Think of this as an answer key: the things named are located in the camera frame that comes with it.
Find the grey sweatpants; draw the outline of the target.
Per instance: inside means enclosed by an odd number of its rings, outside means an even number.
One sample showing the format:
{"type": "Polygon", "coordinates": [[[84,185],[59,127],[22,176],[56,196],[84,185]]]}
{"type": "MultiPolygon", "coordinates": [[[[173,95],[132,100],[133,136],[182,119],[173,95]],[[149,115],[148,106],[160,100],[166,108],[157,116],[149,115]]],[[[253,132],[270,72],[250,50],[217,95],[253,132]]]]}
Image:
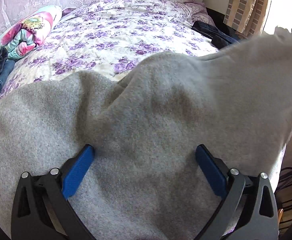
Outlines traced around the grey sweatpants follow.
{"type": "Polygon", "coordinates": [[[192,239],[215,211],[195,161],[204,144],[277,187],[292,134],[292,32],[278,28],[194,57],[157,53],[119,82],[77,72],[0,99],[0,226],[19,176],[47,173],[85,144],[97,157],[71,205],[97,239],[192,239]]]}

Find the dark navy clothes pile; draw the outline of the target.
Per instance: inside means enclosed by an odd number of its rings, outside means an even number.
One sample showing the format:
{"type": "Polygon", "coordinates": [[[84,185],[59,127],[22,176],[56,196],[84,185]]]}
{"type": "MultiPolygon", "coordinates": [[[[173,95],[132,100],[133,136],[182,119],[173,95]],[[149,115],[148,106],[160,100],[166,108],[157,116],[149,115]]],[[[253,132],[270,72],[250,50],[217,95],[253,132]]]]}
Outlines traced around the dark navy clothes pile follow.
{"type": "Polygon", "coordinates": [[[197,33],[200,33],[204,37],[211,39],[211,44],[218,50],[231,44],[237,43],[240,40],[239,38],[231,37],[225,34],[213,25],[200,21],[195,21],[191,29],[196,31],[197,33]]]}

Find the colourful floral folded blanket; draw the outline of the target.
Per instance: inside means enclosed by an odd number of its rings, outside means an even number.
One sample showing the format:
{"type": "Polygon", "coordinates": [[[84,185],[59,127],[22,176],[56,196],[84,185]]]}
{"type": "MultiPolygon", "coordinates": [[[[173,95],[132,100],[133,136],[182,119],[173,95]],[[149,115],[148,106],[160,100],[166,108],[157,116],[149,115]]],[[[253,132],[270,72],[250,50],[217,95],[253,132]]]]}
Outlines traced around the colourful floral folded blanket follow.
{"type": "Polygon", "coordinates": [[[18,61],[43,45],[61,18],[62,9],[57,5],[33,12],[0,35],[0,49],[6,48],[8,59],[18,61]]]}

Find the purple floral bed sheet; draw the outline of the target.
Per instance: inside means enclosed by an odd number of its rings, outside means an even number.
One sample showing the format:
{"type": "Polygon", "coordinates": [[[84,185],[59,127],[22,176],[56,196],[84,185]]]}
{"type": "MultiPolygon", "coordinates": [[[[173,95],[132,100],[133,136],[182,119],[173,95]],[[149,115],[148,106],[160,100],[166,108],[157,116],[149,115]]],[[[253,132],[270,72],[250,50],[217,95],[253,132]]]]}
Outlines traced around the purple floral bed sheet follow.
{"type": "Polygon", "coordinates": [[[66,15],[44,44],[17,61],[1,96],[24,85],[62,80],[94,70],[112,81],[162,51],[204,56],[215,53],[209,38],[192,30],[212,24],[205,5],[187,0],[98,0],[66,15]]]}

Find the beige brick pattern curtain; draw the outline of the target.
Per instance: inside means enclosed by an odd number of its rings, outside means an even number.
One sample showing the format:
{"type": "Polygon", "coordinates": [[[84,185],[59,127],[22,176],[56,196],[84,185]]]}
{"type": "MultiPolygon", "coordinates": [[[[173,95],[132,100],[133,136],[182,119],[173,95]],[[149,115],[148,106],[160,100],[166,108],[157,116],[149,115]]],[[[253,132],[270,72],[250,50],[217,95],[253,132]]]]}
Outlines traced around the beige brick pattern curtain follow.
{"type": "Polygon", "coordinates": [[[260,35],[269,12],[271,0],[229,0],[224,24],[240,37],[260,35]]]}

